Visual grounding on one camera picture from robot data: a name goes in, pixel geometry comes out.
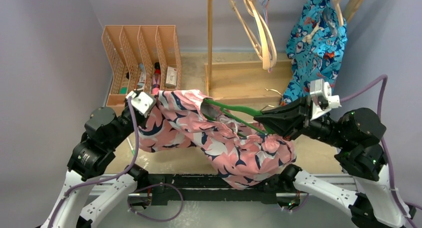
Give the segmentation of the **green plastic hanger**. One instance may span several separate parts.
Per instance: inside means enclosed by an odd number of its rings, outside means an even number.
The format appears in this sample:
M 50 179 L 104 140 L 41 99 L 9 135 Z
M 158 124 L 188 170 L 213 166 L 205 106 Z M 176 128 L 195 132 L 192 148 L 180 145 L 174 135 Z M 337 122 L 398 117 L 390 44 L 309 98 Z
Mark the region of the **green plastic hanger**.
M 255 109 L 252 109 L 250 107 L 245 107 L 245 106 L 222 104 L 222 103 L 217 102 L 217 101 L 215 101 L 214 99 L 211 99 L 211 98 L 203 99 L 203 103 L 217 107 L 219 109 L 219 111 L 222 112 L 223 114 L 225 114 L 227 117 L 235 120 L 236 122 L 239 122 L 239 123 L 246 125 L 247 127 L 255 130 L 258 133 L 277 134 L 279 136 L 283 136 L 282 134 L 278 133 L 277 130 L 272 129 L 270 126 L 265 125 L 263 122 L 260 122 L 260 124 L 265 129 L 261 130 L 258 127 L 252 125 L 251 123 L 247 123 L 246 121 L 242 120 L 241 118 L 239 118 L 239 117 L 237 117 L 237 116 L 235 116 L 231 113 L 231 111 L 235 111 L 235 112 L 241 112 L 241 113 L 247 114 L 247 115 L 252 116 L 252 117 L 256 117 L 256 116 L 263 115 L 263 112 L 266 108 L 272 108 L 272 109 L 276 108 L 273 105 L 266 105 L 265 107 L 263 107 L 260 110 L 255 110 Z

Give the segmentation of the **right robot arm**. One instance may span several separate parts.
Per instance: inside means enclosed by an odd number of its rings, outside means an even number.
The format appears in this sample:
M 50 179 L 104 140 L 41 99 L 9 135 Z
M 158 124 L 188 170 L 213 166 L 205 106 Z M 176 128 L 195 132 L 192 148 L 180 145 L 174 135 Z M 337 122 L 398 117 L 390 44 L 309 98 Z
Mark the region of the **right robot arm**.
M 415 215 L 390 185 L 389 159 L 381 146 L 386 127 L 369 108 L 345 113 L 338 121 L 329 116 L 326 99 L 310 96 L 254 116 L 269 132 L 285 140 L 301 135 L 339 149 L 335 159 L 362 187 L 353 192 L 321 180 L 296 165 L 280 174 L 287 192 L 310 193 L 347 214 L 359 228 L 403 228 Z

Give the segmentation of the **pink shark print shorts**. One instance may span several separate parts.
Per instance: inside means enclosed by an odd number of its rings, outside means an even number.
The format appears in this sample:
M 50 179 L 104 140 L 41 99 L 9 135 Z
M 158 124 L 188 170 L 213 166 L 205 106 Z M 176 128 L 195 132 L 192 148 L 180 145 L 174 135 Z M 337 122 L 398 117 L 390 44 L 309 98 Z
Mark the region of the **pink shark print shorts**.
M 243 190 L 295 162 L 294 145 L 263 125 L 238 122 L 206 103 L 199 90 L 159 91 L 139 147 L 146 152 L 199 148 L 218 176 Z

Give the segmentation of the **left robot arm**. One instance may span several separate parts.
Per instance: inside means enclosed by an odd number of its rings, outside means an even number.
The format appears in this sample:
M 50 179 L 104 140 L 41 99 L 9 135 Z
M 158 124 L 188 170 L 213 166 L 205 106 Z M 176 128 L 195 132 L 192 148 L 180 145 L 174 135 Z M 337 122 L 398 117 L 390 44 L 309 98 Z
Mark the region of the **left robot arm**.
M 145 125 L 153 104 L 129 104 L 120 116 L 109 107 L 94 110 L 81 142 L 67 164 L 65 182 L 43 228 L 95 228 L 131 192 L 148 188 L 148 172 L 134 162 L 117 175 L 102 178 L 116 148 L 139 125 Z

